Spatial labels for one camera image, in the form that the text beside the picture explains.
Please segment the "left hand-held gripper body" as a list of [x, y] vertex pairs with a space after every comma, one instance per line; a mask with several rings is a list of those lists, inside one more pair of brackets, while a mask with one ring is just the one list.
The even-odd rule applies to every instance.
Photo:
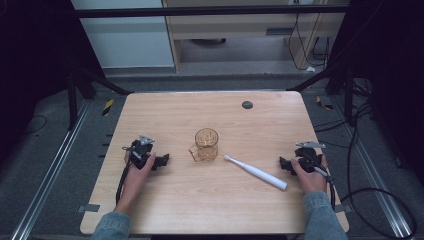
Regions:
[[123, 147], [123, 150], [129, 153], [128, 160], [138, 169], [142, 169], [150, 157], [154, 142], [154, 139], [140, 135], [129, 147]]

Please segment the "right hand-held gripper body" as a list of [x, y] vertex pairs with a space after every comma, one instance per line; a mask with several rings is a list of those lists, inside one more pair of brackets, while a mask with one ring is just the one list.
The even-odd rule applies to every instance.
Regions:
[[322, 165], [322, 154], [317, 154], [316, 148], [325, 148], [324, 144], [314, 141], [306, 141], [297, 143], [298, 149], [295, 150], [295, 155], [298, 157], [298, 163], [307, 173], [314, 171], [320, 174], [326, 174], [327, 171]]

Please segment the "person's right hand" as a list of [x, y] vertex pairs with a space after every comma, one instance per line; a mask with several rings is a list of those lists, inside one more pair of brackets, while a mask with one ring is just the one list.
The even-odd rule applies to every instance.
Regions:
[[300, 181], [301, 187], [305, 193], [320, 191], [327, 192], [327, 180], [319, 172], [308, 173], [298, 163], [297, 158], [291, 159], [291, 164], [297, 177]]

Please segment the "person's left hand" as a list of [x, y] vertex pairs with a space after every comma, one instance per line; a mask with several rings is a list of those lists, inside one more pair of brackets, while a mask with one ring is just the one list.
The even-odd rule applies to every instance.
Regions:
[[129, 167], [127, 176], [124, 180], [124, 186], [119, 204], [131, 205], [138, 198], [153, 167], [155, 159], [156, 154], [152, 153], [141, 169], [138, 169], [134, 165]]

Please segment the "white electric toothbrush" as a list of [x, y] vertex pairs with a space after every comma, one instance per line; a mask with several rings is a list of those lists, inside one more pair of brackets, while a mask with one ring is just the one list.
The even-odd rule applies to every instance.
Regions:
[[277, 187], [280, 190], [285, 190], [287, 188], [287, 183], [285, 181], [280, 180], [277, 177], [275, 177], [275, 176], [273, 176], [273, 175], [271, 175], [271, 174], [269, 174], [265, 171], [262, 171], [262, 170], [254, 167], [254, 166], [251, 166], [247, 163], [236, 160], [236, 159], [234, 159], [234, 158], [232, 158], [228, 155], [225, 155], [224, 159], [238, 165], [239, 167], [241, 167], [242, 169], [244, 169], [248, 173], [252, 174], [253, 176], [255, 176], [255, 177], [257, 177], [257, 178], [259, 178], [259, 179], [261, 179], [261, 180], [263, 180], [263, 181], [265, 181], [265, 182], [267, 182], [267, 183], [269, 183], [269, 184], [271, 184], [275, 187]]

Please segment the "clear glass mug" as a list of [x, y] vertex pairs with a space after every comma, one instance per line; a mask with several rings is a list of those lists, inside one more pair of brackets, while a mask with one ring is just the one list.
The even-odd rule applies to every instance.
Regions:
[[200, 129], [194, 136], [194, 144], [189, 148], [195, 162], [212, 161], [218, 155], [218, 133], [211, 128]]

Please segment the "yellow black floor tape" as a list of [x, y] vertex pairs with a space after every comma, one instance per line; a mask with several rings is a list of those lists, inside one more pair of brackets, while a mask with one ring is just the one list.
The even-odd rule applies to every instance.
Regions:
[[334, 109], [332, 104], [324, 103], [320, 96], [316, 96], [316, 102], [317, 102], [318, 105], [320, 105], [322, 108], [324, 108], [326, 110], [333, 110]]
[[113, 103], [114, 103], [114, 99], [108, 99], [106, 101], [105, 107], [104, 107], [104, 109], [102, 111], [102, 116], [107, 116], [108, 115], [108, 113], [110, 112], [110, 109], [111, 109]]

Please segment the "black metal stand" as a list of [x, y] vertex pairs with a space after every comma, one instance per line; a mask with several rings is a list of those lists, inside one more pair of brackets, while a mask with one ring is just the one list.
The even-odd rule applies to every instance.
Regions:
[[329, 64], [320, 73], [294, 87], [288, 88], [288, 91], [301, 92], [325, 78], [329, 79], [325, 87], [327, 94], [335, 95], [340, 90], [344, 91], [344, 117], [348, 120], [349, 125], [353, 126], [353, 95], [355, 90], [353, 68], [349, 63]]
[[131, 91], [125, 90], [105, 77], [97, 75], [85, 68], [73, 66], [67, 76], [67, 92], [69, 105], [69, 130], [72, 130], [78, 121], [77, 91], [80, 91], [84, 99], [93, 99], [96, 96], [96, 90], [92, 82], [112, 90], [119, 95], [129, 95]]

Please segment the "white cabinet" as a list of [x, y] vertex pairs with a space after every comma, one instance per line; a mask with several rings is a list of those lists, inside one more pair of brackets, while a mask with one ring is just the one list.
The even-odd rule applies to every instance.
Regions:
[[[162, 8], [161, 0], [71, 0], [76, 10]], [[82, 18], [103, 69], [173, 67], [164, 17]]]

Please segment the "light wooden desk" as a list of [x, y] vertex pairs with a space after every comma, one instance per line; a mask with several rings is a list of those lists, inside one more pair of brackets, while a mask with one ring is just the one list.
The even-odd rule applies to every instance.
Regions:
[[[349, 0], [161, 0], [165, 7], [336, 5]], [[282, 37], [296, 67], [311, 65], [313, 45], [319, 38], [335, 37], [344, 20], [342, 13], [247, 14], [169, 16], [170, 39]]]

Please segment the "aluminium floor rail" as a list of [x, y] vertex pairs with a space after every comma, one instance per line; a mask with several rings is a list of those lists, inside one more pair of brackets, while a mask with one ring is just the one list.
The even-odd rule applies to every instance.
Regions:
[[408, 225], [401, 212], [399, 203], [393, 196], [387, 194], [388, 188], [367, 153], [363, 142], [360, 140], [356, 127], [346, 125], [345, 129], [352, 137], [352, 149], [359, 158], [370, 185], [375, 188], [376, 197], [396, 237], [412, 236], [412, 228]]
[[31, 203], [29, 204], [25, 214], [19, 221], [19, 224], [13, 231], [10, 240], [27, 240], [44, 205], [50, 195], [51, 189], [65, 163], [67, 156], [75, 142], [75, 139], [86, 119], [87, 112], [92, 101], [83, 100], [81, 109], [77, 111], [77, 120], [74, 125], [66, 132], [66, 135], [56, 152], [44, 178], [39, 185]]

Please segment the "black horizontal frame bar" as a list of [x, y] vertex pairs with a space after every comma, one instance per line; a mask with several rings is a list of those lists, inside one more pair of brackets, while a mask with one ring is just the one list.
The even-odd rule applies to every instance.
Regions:
[[78, 18], [114, 17], [161, 17], [161, 16], [201, 16], [201, 15], [246, 15], [246, 14], [300, 14], [300, 13], [343, 13], [349, 11], [350, 4], [336, 5], [255, 5], [255, 6], [206, 6], [134, 9], [89, 9], [74, 10], [70, 16]]

